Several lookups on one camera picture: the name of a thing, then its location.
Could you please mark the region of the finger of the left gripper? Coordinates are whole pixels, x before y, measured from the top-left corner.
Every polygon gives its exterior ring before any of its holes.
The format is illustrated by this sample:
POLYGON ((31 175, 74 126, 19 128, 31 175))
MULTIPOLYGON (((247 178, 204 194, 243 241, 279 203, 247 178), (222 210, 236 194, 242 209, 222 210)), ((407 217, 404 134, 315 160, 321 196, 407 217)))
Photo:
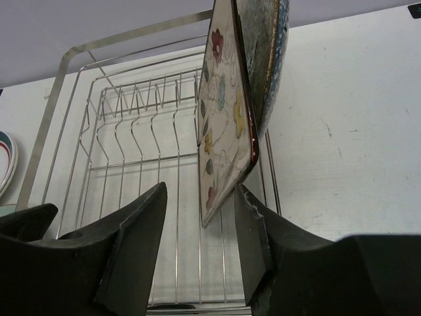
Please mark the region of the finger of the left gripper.
POLYGON ((41 240, 57 213, 58 208, 47 203, 4 215, 1 217, 1 237, 21 242, 41 240))

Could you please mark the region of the wire dish rack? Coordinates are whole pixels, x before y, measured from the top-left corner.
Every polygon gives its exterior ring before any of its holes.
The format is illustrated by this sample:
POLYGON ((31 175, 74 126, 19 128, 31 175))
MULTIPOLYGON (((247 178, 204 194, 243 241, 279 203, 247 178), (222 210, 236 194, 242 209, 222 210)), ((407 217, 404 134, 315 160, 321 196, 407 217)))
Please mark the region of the wire dish rack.
POLYGON ((31 152, 17 209, 58 207, 48 235, 58 238, 129 204, 158 182, 168 191, 166 219, 149 305, 196 309, 149 315, 249 315, 228 199, 201 225, 197 90, 206 33, 194 48, 159 46, 101 56, 188 26, 207 27, 211 11, 174 18, 78 45, 64 54, 31 152))

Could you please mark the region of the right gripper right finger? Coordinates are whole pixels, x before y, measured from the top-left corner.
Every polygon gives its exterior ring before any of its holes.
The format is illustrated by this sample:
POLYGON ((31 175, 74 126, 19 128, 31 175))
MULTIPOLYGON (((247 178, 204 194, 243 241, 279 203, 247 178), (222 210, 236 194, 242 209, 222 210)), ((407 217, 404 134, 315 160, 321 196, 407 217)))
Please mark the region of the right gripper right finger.
POLYGON ((419 315, 420 237, 336 242, 291 223, 245 186, 234 193, 245 303, 253 315, 419 315))

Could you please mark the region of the cream floral square plate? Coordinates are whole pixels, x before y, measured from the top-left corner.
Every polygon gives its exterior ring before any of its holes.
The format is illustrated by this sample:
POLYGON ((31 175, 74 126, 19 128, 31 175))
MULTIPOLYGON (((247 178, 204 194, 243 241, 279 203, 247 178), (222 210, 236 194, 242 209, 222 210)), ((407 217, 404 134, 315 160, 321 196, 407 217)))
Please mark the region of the cream floral square plate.
POLYGON ((206 228, 259 158, 235 1, 215 1, 197 94, 201 225, 206 228))

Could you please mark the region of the speckled round plate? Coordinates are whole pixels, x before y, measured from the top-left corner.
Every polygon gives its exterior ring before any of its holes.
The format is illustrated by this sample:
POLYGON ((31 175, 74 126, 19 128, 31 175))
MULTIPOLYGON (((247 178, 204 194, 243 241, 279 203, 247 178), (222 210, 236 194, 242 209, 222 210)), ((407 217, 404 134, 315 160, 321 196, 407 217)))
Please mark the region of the speckled round plate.
POLYGON ((237 2, 257 132, 264 136, 280 88, 289 35, 289 0, 237 2))

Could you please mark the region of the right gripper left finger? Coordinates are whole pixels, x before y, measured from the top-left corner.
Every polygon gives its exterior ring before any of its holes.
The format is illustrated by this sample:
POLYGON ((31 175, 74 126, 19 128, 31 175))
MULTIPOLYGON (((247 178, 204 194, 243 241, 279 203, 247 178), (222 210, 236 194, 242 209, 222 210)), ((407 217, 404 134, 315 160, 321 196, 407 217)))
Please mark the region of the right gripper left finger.
POLYGON ((146 314, 167 199, 161 182, 60 238, 1 237, 1 314, 146 314))

